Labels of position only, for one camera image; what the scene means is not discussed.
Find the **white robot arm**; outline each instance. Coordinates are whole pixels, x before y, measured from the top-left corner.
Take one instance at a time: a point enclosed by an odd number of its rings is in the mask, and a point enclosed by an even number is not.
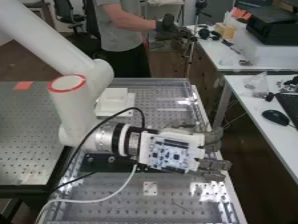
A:
[[[64,76],[49,83],[48,91],[61,119],[64,145],[77,147],[99,120],[95,102],[113,80],[104,60],[92,60],[16,0],[0,0],[0,29]],[[88,138],[84,148],[131,157],[149,168],[196,173],[222,181],[228,161],[205,159],[205,134],[167,129],[144,130],[109,123]]]

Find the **keyboard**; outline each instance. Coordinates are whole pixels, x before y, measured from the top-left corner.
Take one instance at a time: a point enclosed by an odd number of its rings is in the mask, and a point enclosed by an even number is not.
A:
[[[278,93],[276,97],[298,129],[298,94]]]

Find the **perforated metal table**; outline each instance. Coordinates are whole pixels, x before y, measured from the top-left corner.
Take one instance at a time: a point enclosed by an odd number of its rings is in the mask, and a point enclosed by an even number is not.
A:
[[[65,158],[59,142],[59,116],[47,83],[15,91],[15,82],[0,83],[0,196],[43,193],[55,181]]]
[[[175,121],[197,123],[206,128],[206,114],[196,88],[185,79],[116,79],[113,87],[125,87],[136,93],[136,107],[147,116],[149,128],[161,129]],[[117,118],[117,121],[140,125],[140,115],[132,118]],[[69,167],[63,181],[85,174],[95,155],[81,152]],[[212,153],[212,158],[221,155]],[[103,198],[123,185],[131,170],[129,165],[121,165],[116,170],[101,170],[85,180],[60,189],[52,197],[88,200]],[[97,204],[75,205],[56,203],[48,208],[40,223],[47,224],[165,224],[165,223],[246,223],[229,174],[225,183],[202,186],[204,192],[192,196],[190,183],[204,180],[193,176],[169,173],[139,172],[124,191],[112,199]],[[144,181],[157,183],[159,195],[144,195]],[[202,196],[222,194],[221,202],[204,200]]]

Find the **black cable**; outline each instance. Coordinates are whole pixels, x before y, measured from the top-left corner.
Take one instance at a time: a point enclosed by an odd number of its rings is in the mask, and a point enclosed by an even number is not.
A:
[[[75,159],[77,153],[80,152],[80,149],[81,149],[81,147],[83,147],[85,141],[88,140],[88,138],[89,138],[91,135],[93,134],[93,132],[100,128],[101,125],[104,125],[107,122],[109,122],[112,119],[115,119],[120,114],[125,113],[125,112],[129,111],[129,110],[136,110],[136,111],[140,112],[140,114],[141,114],[141,118],[143,118],[143,129],[145,129],[145,127],[147,127],[145,114],[144,114],[143,110],[141,110],[140,108],[137,108],[137,107],[129,107],[129,108],[127,108],[125,110],[123,110],[123,111],[120,111],[119,113],[116,113],[115,115],[112,115],[111,117],[108,117],[105,120],[103,120],[103,121],[101,121],[101,122],[100,122],[100,123],[91,129],[91,131],[87,133],[84,139],[81,140],[81,143],[79,144],[79,146],[77,146],[77,148],[76,148],[76,151],[75,151],[75,153],[72,154],[72,157],[71,157],[71,159],[69,159],[69,161],[68,161],[68,164],[67,164],[67,166],[65,166],[65,169],[64,169],[64,171],[63,171],[63,174],[61,174],[61,177],[60,177],[60,178],[63,178],[63,176],[65,175],[65,173],[67,173],[67,171],[68,171],[68,167],[71,166],[72,161],[73,161],[73,159]],[[97,173],[97,172],[92,172],[92,173],[89,173],[89,174],[87,174],[87,175],[84,175],[84,176],[81,176],[81,177],[77,177],[77,178],[73,179],[72,181],[68,181],[67,183],[59,185],[55,189],[52,189],[51,194],[52,194],[59,188],[61,188],[61,187],[64,187],[65,185],[68,185],[68,184],[76,182],[77,180],[81,180],[81,179],[87,178],[87,177],[89,177],[89,176],[93,175],[95,173]]]

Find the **computer mouse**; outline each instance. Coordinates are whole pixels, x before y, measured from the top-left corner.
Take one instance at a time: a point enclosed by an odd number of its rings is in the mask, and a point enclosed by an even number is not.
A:
[[[264,111],[262,116],[268,120],[270,120],[272,122],[274,122],[282,126],[288,126],[290,124],[290,119],[288,118],[288,116],[277,110]]]

